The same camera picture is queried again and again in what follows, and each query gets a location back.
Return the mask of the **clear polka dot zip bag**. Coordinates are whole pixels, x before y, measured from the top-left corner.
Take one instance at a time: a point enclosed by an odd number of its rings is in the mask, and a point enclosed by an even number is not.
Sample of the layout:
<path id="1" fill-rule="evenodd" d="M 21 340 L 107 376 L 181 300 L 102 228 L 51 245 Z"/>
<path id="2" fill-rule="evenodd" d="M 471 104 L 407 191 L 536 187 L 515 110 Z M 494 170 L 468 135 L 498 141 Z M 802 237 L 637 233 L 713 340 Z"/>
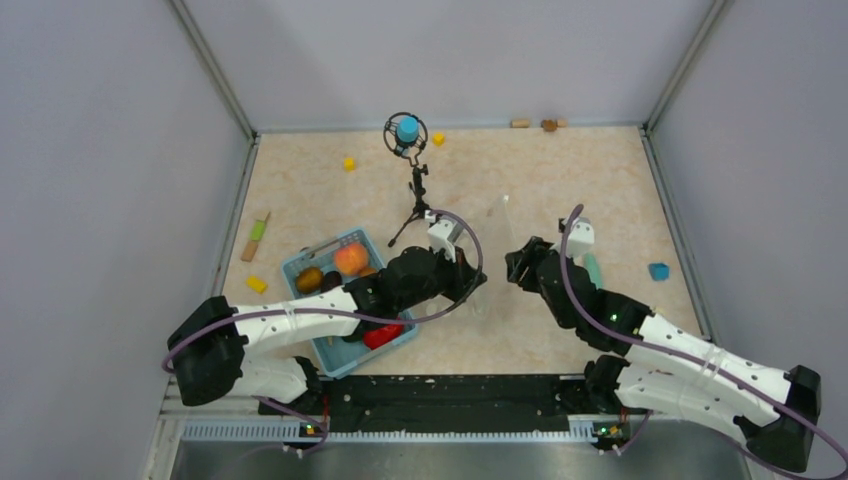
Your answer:
<path id="1" fill-rule="evenodd" d="M 471 267 L 483 261 L 483 273 L 487 281 L 479 286 L 459 308 L 447 316 L 470 319 L 476 322 L 496 322 L 510 312 L 509 298 L 514 288 L 507 282 L 505 255 L 518 248 L 509 217 L 510 196 L 502 194 L 486 206 L 476 208 L 463 219 L 476 235 L 475 238 L 463 227 L 457 245 L 457 259 L 463 251 Z"/>

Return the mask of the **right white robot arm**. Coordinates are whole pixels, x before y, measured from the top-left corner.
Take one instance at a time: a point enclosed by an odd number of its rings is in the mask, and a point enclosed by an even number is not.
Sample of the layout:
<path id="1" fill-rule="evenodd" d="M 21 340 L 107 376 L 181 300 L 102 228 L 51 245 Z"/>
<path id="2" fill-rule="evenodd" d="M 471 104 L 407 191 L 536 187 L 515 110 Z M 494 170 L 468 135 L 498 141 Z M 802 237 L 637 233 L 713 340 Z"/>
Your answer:
<path id="1" fill-rule="evenodd" d="M 540 295 L 560 328 L 601 351 L 585 370 L 594 409 L 675 415 L 773 467 L 806 471 L 821 412 L 816 371 L 760 365 L 688 334 L 647 305 L 596 287 L 585 268 L 562 262 L 539 237 L 506 254 L 505 263 L 508 282 Z"/>

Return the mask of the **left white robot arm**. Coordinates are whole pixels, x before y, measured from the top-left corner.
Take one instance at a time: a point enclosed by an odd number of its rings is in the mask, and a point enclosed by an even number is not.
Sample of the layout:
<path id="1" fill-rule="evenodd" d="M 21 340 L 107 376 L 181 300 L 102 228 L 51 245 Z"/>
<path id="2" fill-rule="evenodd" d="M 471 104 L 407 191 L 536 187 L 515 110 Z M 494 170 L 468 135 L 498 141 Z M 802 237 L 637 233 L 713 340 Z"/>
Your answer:
<path id="1" fill-rule="evenodd" d="M 238 394 L 308 413 L 321 397 L 314 366 L 302 357 L 271 359 L 269 352 L 316 338 L 358 338 L 401 323 L 404 311 L 437 296 L 459 306 L 485 281 L 481 266 L 471 266 L 461 250 L 448 257 L 408 247 L 370 275 L 290 302 L 232 306 L 213 296 L 170 335 L 163 368 L 187 407 Z"/>

